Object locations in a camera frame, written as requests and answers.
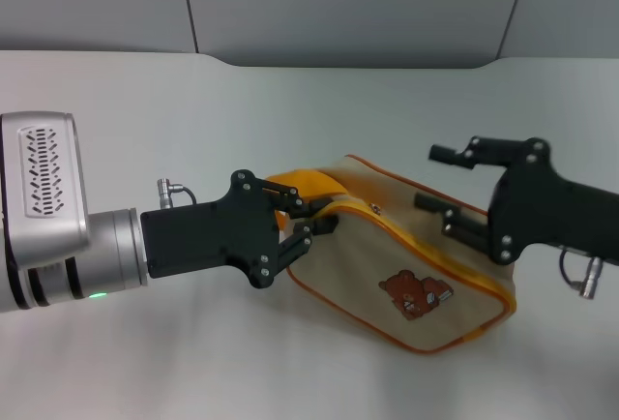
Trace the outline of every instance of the cartoon bear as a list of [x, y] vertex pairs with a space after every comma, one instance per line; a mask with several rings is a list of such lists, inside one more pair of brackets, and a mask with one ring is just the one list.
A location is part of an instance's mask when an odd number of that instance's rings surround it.
[[442, 280], [430, 277], [419, 280], [410, 270], [402, 270], [387, 281], [380, 282], [378, 286], [387, 291], [394, 305], [407, 320], [427, 314], [454, 295], [452, 287]]

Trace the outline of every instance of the white table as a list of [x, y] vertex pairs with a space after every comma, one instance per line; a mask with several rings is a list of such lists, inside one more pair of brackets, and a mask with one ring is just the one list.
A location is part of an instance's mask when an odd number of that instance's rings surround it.
[[[463, 147], [472, 135], [546, 137], [562, 174], [619, 191], [618, 83], [613, 60], [364, 71], [0, 53], [2, 112], [75, 115], [91, 212], [157, 208], [161, 176], [213, 200], [234, 169], [266, 176], [346, 153], [485, 207], [499, 170], [427, 161], [432, 143]], [[557, 257], [529, 248], [516, 315], [431, 357], [352, 326], [284, 275], [259, 291], [231, 268], [1, 315], [0, 417], [617, 418], [619, 270], [607, 266], [586, 302], [561, 281]]]

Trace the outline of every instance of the bag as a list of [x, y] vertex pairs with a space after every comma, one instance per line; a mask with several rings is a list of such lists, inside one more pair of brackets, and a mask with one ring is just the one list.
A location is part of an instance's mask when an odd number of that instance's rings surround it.
[[440, 216], [413, 200], [418, 192], [437, 196], [484, 223], [485, 212], [354, 156], [269, 179], [296, 187], [305, 201], [331, 197], [316, 217], [339, 218], [334, 233], [314, 236], [309, 253], [290, 265], [292, 280], [386, 340], [431, 354], [483, 335], [516, 311], [514, 265], [497, 265], [443, 235]]

